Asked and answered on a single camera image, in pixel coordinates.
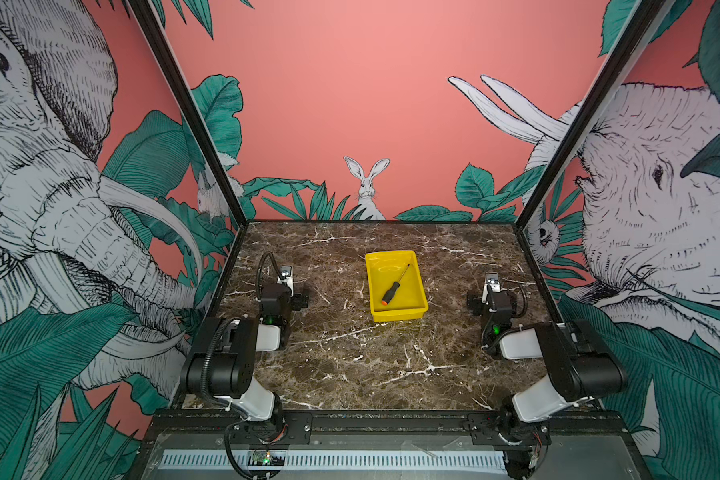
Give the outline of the black orange handled screwdriver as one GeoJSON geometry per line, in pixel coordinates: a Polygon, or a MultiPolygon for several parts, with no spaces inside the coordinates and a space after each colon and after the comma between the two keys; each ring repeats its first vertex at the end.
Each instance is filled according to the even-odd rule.
{"type": "Polygon", "coordinates": [[[399,278],[398,278],[397,280],[395,280],[395,281],[391,284],[391,286],[389,287],[389,289],[384,293],[384,295],[383,295],[383,297],[382,297],[382,299],[381,299],[381,304],[382,304],[383,306],[388,306],[388,305],[392,302],[392,300],[394,299],[397,291],[399,290],[399,288],[400,288],[400,286],[401,286],[401,282],[402,282],[403,279],[405,278],[405,275],[407,274],[407,272],[408,272],[409,269],[410,269],[410,265],[407,264],[407,265],[403,268],[402,273],[400,274],[399,278]]]}

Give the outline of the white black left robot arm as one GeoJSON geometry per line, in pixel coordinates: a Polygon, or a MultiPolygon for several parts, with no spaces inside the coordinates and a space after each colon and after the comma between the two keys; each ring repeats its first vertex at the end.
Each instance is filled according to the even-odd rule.
{"type": "Polygon", "coordinates": [[[205,319],[182,367],[180,390],[238,415],[264,445],[282,440],[287,433],[282,401],[254,377],[256,354],[285,348],[292,314],[309,300],[307,286],[267,284],[257,317],[205,319]]]}

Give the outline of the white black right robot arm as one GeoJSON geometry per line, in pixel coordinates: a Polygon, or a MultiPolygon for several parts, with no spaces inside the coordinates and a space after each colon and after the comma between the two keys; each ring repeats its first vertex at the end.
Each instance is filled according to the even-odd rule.
{"type": "Polygon", "coordinates": [[[514,327],[520,313],[516,297],[507,290],[470,293],[466,303],[481,320],[484,354],[494,360],[541,359],[546,368],[540,380],[507,397],[489,417],[501,442],[539,444],[540,425],[553,415],[626,389],[625,368],[589,321],[514,327]]]}

